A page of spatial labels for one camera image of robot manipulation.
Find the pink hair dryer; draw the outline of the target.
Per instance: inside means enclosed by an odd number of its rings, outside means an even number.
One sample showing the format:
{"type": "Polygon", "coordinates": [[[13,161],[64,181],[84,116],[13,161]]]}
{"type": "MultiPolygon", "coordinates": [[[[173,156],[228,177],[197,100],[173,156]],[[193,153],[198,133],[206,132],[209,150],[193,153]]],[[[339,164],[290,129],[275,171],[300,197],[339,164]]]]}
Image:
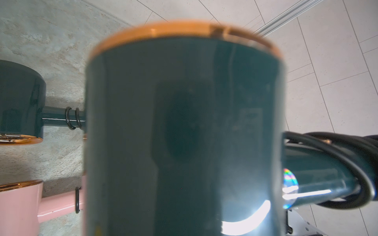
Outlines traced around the pink hair dryer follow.
{"type": "Polygon", "coordinates": [[[1,235],[37,236],[41,223],[84,209],[86,176],[1,185],[1,235]]]}

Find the green hair dryer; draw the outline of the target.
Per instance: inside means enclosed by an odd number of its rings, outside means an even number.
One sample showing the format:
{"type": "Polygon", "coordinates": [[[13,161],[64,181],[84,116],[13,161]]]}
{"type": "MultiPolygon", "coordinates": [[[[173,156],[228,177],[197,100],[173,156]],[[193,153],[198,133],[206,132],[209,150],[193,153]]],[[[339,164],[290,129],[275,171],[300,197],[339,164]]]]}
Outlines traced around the green hair dryer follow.
{"type": "Polygon", "coordinates": [[[85,112],[45,105],[46,83],[35,70],[1,61],[1,145],[33,145],[43,141],[44,127],[86,127],[85,112]]]}
{"type": "Polygon", "coordinates": [[[283,236],[300,205],[378,198],[378,138],[284,129],[284,64],[202,21],[126,29],[86,66],[88,236],[283,236]]]}

